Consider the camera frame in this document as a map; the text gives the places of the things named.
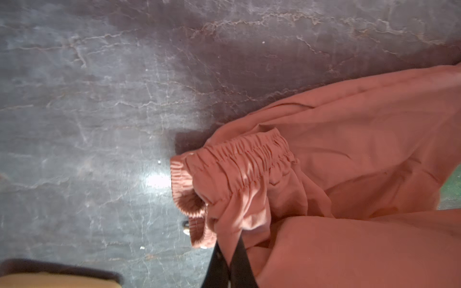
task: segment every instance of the pink garment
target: pink garment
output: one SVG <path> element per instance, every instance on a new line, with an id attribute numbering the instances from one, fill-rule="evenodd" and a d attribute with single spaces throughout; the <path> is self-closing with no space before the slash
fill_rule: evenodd
<path id="1" fill-rule="evenodd" d="M 432 211 L 461 162 L 461 66 L 277 101 L 171 159 L 194 247 L 240 234 L 266 287 L 461 287 L 461 210 Z"/>

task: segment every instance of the wrinkled fabric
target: wrinkled fabric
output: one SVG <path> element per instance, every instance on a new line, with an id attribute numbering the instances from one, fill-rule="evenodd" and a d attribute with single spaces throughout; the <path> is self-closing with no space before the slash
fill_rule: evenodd
<path id="1" fill-rule="evenodd" d="M 461 287 L 461 66 L 344 81 L 277 101 L 171 159 L 194 247 L 260 287 Z"/>

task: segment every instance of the green surface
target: green surface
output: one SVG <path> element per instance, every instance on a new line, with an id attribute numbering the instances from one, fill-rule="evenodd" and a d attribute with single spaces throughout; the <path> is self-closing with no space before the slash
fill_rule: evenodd
<path id="1" fill-rule="evenodd" d="M 440 189 L 439 209 L 461 208 L 461 165 Z"/>

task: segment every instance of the yellow object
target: yellow object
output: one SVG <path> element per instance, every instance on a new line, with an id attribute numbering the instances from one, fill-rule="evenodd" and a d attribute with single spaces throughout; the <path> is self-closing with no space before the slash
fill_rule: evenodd
<path id="1" fill-rule="evenodd" d="M 121 288 L 112 280 L 91 277 L 19 273 L 0 277 L 0 288 Z"/>

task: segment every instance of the garment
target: garment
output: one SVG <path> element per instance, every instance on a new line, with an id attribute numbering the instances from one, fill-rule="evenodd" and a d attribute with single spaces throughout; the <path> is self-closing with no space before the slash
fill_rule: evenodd
<path id="1" fill-rule="evenodd" d="M 240 234 L 266 287 L 461 287 L 461 210 L 435 211 L 461 162 L 461 66 L 277 101 L 171 159 L 194 247 Z"/>

